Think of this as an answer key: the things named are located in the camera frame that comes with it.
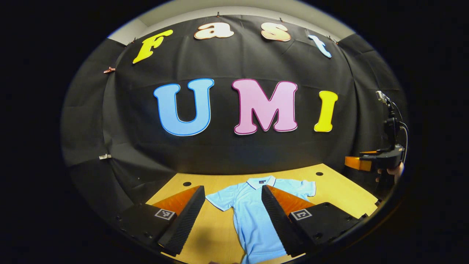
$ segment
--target white wall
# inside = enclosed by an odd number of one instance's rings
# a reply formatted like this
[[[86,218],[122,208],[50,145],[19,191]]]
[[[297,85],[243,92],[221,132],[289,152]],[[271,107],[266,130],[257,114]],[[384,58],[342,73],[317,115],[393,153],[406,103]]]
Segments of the white wall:
[[[181,15],[178,15],[178,16],[168,18],[164,21],[161,21],[159,23],[151,25],[151,26],[147,27],[145,30],[143,30],[141,32],[141,34],[139,35],[139,37],[142,37],[146,34],[152,33],[154,31],[157,31],[157,30],[161,29],[161,28],[164,28],[164,27],[167,27],[167,26],[179,23],[179,22],[183,22],[183,21],[187,21],[187,20],[191,20],[191,19],[195,19],[195,18],[207,17],[207,16],[216,16],[217,12],[220,12],[220,16],[222,16],[222,15],[264,16],[264,17],[268,17],[268,18],[277,19],[279,21],[279,23],[281,23],[280,22],[280,17],[281,17],[284,22],[299,25],[299,26],[307,28],[309,30],[316,31],[319,34],[322,34],[324,36],[331,36],[331,38],[335,39],[336,41],[339,41],[342,38],[344,38],[344,37],[337,36],[336,34],[330,32],[328,30],[320,28],[317,25],[311,24],[311,23],[306,22],[304,20],[301,20],[299,18],[289,16],[287,14],[280,13],[280,12],[277,12],[277,11],[271,11],[271,10],[267,10],[267,9],[253,8],[253,7],[214,7],[214,8],[205,8],[205,9],[201,9],[201,10],[191,11],[191,12],[188,12],[188,13],[185,13],[185,14],[181,14]],[[353,31],[350,30],[350,33],[346,33],[346,34],[348,36],[352,33],[353,33]]]
[[[142,32],[147,28],[147,25],[136,18],[114,31],[108,38],[127,45],[132,42],[134,38],[139,38]]]

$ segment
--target clip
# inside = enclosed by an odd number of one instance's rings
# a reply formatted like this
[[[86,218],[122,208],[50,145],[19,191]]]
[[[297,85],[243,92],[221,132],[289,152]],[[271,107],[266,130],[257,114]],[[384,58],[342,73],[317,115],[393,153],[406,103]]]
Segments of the clip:
[[[108,69],[108,70],[105,70],[103,73],[109,73],[109,72],[115,71],[115,70],[116,70],[115,68],[109,67],[109,69]]]
[[[107,159],[107,158],[112,158],[112,156],[107,154],[107,153],[105,155],[99,156],[100,160],[104,160],[104,159]]]

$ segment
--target blue letter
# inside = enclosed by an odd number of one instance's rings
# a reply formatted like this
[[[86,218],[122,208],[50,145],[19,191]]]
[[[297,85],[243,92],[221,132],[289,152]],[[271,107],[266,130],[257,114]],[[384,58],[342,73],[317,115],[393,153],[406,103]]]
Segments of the blue letter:
[[[322,42],[316,36],[313,36],[313,35],[309,35],[308,37],[310,39],[314,40],[314,43],[316,43],[316,46],[322,52],[322,54],[324,54],[324,56],[326,56],[328,58],[332,57],[332,55],[324,48],[325,47],[324,42]]]
[[[155,89],[153,95],[158,99],[159,119],[168,133],[176,136],[199,134],[210,123],[209,89],[215,84],[212,79],[203,78],[190,81],[187,87],[194,91],[196,118],[183,122],[177,116],[176,94],[181,87],[177,84],[163,85]]]

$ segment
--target shirt collar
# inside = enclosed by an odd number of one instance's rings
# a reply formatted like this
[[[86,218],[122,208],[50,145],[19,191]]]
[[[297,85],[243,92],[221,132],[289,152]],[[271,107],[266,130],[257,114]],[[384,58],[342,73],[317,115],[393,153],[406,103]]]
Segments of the shirt collar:
[[[263,177],[263,178],[250,178],[246,182],[253,187],[254,189],[259,189],[262,185],[273,186],[275,184],[276,178],[273,175]]]

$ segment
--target pink letter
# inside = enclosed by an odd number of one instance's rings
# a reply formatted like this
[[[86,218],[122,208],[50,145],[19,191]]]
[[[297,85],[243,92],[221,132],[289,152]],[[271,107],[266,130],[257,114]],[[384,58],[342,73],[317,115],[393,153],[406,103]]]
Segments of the pink letter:
[[[277,112],[278,121],[273,125],[275,131],[288,132],[298,127],[295,122],[296,84],[279,82],[270,100],[256,80],[239,79],[232,86],[239,93],[239,124],[234,128],[236,134],[249,135],[257,131],[257,126],[252,122],[252,111],[264,131],[269,130]]]

